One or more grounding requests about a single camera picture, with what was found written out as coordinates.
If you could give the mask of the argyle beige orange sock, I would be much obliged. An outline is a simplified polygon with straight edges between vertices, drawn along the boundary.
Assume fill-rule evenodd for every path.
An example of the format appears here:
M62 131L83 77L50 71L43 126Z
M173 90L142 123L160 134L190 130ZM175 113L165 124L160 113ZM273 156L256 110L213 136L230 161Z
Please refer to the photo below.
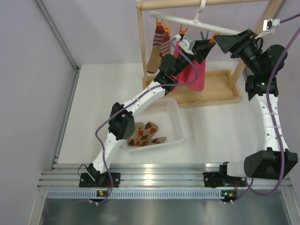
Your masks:
M130 147L144 147L166 142L166 137L154 137L158 132L158 126L153 122L135 123L135 131L128 139L127 144Z

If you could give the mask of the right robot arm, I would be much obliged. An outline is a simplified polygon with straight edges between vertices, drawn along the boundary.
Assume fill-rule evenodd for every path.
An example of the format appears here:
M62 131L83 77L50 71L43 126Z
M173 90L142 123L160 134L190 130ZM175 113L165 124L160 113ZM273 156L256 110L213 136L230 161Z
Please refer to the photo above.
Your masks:
M240 58L252 72L245 91L257 132L256 153L239 162L224 162L218 179L224 186L231 185L236 177L282 180L298 162L297 153L290 152L284 140L278 113L276 75L284 66L287 51L282 45L271 45L263 52L263 39L251 30L216 35L214 39L223 53Z

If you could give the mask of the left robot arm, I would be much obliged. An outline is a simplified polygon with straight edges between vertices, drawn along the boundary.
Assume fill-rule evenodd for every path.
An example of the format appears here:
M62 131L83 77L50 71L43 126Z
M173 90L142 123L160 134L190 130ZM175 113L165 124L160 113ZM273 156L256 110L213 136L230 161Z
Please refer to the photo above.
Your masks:
M108 125L106 141L100 143L102 149L99 155L86 166L86 172L80 175L81 188L114 186L115 179L120 175L110 173L109 167L120 146L134 133L135 117L179 86L175 77L188 66L193 66L195 61L201 64L216 43L211 40L182 40L180 44L181 48L175 48L179 56L163 56L158 74L142 92L125 103L117 102L112 106L110 117L103 123Z

